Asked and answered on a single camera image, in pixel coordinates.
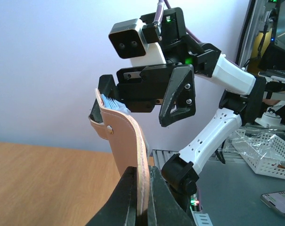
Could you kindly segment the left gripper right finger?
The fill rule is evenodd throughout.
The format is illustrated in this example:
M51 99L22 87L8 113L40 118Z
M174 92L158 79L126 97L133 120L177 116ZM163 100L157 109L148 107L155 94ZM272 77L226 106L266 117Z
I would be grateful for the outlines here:
M156 166L149 167L150 195L147 209L149 226L194 226L192 218L178 205Z

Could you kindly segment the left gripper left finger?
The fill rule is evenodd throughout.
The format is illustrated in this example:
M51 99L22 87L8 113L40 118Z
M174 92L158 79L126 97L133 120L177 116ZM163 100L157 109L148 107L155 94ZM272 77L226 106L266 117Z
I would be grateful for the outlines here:
M86 224L88 226L135 226L137 168L128 167L108 201Z

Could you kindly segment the pink leather card holder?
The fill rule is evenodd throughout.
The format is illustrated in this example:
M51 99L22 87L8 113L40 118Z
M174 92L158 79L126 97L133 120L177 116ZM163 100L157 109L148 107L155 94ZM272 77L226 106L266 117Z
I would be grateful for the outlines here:
M127 167L137 168L137 216L147 213L150 194L150 172L147 142L137 121L129 114L109 108L105 97L95 89L96 103L102 122L89 117L91 126L99 137L108 140L119 174Z

